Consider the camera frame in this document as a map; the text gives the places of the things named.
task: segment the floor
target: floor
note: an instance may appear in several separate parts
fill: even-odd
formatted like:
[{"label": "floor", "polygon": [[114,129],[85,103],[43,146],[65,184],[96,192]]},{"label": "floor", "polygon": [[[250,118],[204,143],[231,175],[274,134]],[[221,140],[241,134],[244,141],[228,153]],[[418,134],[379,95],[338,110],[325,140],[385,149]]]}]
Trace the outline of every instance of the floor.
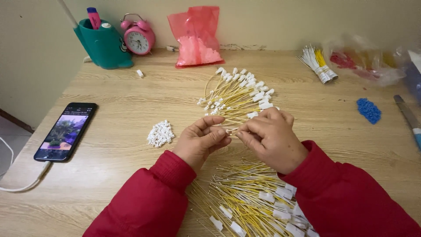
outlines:
[{"label": "floor", "polygon": [[[13,149],[13,159],[18,156],[31,135],[32,133],[15,125],[9,120],[0,117],[0,137],[2,137]],[[9,169],[11,156],[12,153],[9,148],[0,140],[0,180],[3,178],[4,173]]]}]

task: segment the knife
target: knife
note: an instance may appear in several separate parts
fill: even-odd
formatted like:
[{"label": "knife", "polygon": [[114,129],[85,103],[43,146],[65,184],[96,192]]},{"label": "knife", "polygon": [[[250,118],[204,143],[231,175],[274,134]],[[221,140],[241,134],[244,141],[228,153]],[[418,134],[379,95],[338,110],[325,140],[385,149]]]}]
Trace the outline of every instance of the knife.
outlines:
[{"label": "knife", "polygon": [[409,125],[412,127],[412,132],[415,135],[415,141],[418,144],[418,148],[421,150],[421,129],[419,128],[418,119],[412,113],[412,111],[408,108],[405,101],[402,99],[400,95],[393,96],[397,106],[399,107],[400,111],[403,113],[406,121],[408,121]]}]

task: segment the pink highlighter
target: pink highlighter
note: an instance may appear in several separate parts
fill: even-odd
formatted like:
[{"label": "pink highlighter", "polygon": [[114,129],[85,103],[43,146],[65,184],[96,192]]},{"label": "pink highlighter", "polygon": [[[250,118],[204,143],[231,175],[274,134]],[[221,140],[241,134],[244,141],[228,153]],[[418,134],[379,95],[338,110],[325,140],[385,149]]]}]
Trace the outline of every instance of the pink highlighter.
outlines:
[{"label": "pink highlighter", "polygon": [[101,26],[101,19],[99,18],[98,12],[96,12],[96,8],[87,8],[88,17],[92,24],[92,29],[97,30]]}]

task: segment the fingernail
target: fingernail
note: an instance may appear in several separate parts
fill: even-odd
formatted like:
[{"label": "fingernail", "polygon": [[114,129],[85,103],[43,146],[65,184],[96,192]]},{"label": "fingernail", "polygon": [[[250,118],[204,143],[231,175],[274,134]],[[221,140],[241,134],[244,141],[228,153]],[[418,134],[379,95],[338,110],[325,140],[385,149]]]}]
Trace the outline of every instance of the fingernail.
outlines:
[{"label": "fingernail", "polygon": [[218,134],[219,135],[225,135],[226,134],[226,131],[223,130],[223,129],[220,129],[220,130],[218,130]]}]

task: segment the smartphone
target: smartphone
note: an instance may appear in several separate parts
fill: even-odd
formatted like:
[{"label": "smartphone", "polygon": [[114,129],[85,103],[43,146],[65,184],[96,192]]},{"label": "smartphone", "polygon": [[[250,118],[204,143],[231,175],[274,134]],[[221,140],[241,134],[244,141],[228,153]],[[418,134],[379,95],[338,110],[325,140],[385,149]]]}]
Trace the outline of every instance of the smartphone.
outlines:
[{"label": "smartphone", "polygon": [[70,103],[34,155],[36,161],[65,162],[70,159],[93,114],[95,103]]}]

